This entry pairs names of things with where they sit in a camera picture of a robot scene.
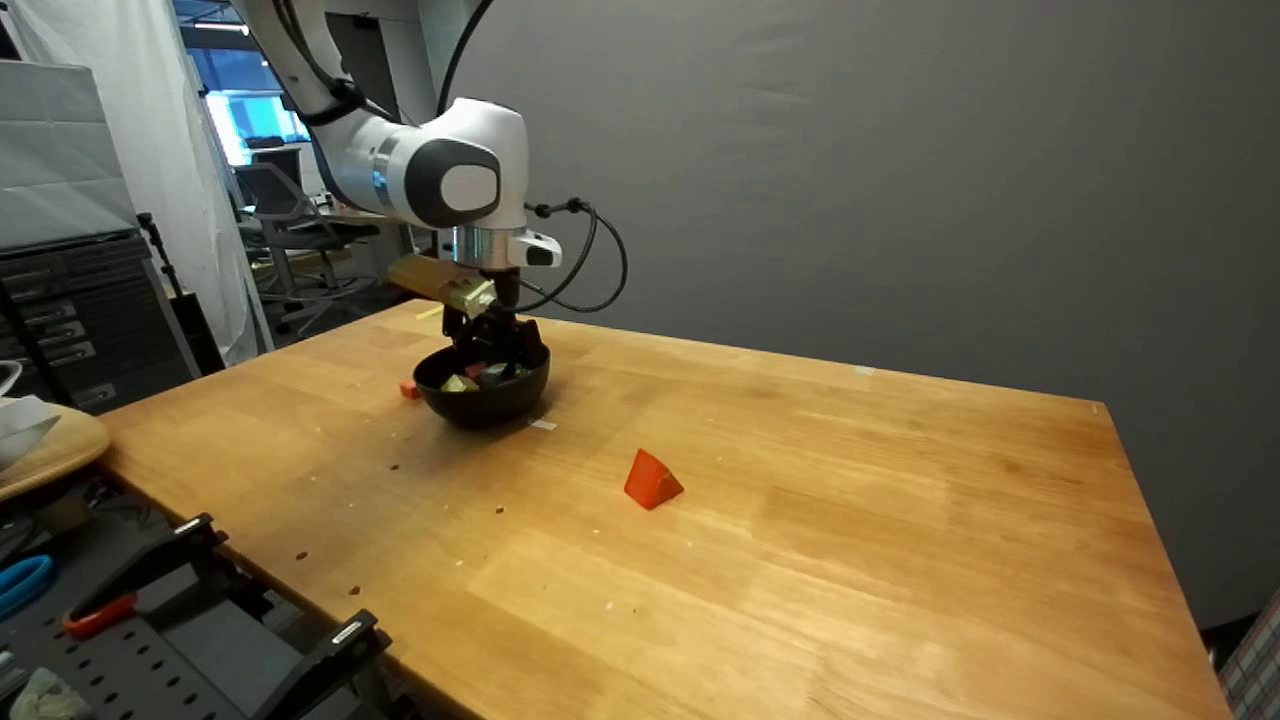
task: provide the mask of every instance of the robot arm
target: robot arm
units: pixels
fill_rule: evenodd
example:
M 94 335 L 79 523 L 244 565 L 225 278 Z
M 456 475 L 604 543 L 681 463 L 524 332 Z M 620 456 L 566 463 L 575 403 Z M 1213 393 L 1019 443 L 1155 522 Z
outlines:
M 501 106 L 456 101 L 407 130 L 335 75 L 341 53 L 323 0 L 234 0 L 299 119 L 313 130 L 328 189 L 367 211 L 418 229 L 460 229 L 447 261 L 489 271 L 555 264 L 560 246 L 529 232 L 529 134 Z

